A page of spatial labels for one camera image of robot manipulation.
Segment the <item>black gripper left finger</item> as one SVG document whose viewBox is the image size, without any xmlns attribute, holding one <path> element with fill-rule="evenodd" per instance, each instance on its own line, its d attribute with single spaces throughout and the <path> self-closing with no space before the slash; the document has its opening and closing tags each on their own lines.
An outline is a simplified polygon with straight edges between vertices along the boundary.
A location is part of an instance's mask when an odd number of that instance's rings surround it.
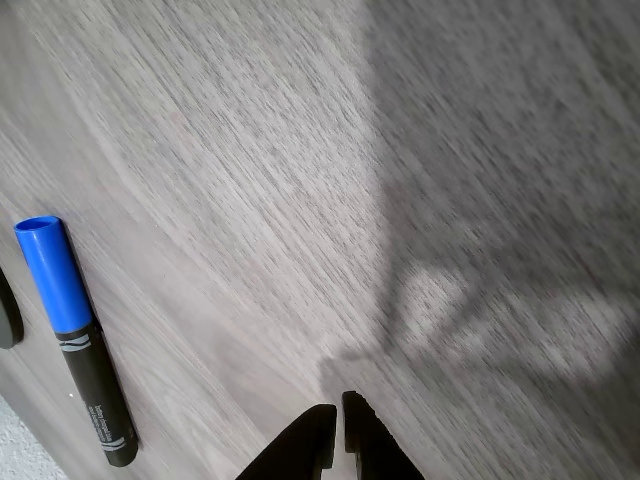
<svg viewBox="0 0 640 480">
<path fill-rule="evenodd" d="M 252 479 L 320 479 L 333 466 L 337 407 L 317 404 L 292 421 L 236 477 Z"/>
</svg>

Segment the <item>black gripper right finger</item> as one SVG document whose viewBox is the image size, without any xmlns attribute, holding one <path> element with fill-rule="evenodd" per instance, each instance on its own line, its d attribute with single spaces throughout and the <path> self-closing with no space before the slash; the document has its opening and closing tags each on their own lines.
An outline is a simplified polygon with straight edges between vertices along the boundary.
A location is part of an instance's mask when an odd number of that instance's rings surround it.
<svg viewBox="0 0 640 480">
<path fill-rule="evenodd" d="M 423 479 L 366 399 L 342 394 L 345 450 L 355 455 L 358 479 Z"/>
</svg>

